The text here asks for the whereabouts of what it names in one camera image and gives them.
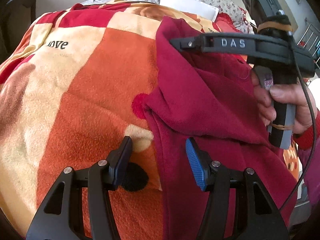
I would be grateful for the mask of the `person's right hand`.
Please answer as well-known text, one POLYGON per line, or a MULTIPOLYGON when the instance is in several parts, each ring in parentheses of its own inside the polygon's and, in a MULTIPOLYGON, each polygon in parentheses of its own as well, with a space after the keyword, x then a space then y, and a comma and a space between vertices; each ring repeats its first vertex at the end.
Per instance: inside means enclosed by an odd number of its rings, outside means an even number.
POLYGON ((260 87, 259 79, 254 71, 251 71, 254 97, 258 104, 259 116, 265 126, 273 122, 276 117, 276 110, 272 101, 283 104, 296 105, 296 116, 293 133, 302 135, 312 125, 310 109, 301 85, 273 85, 270 90, 260 87))

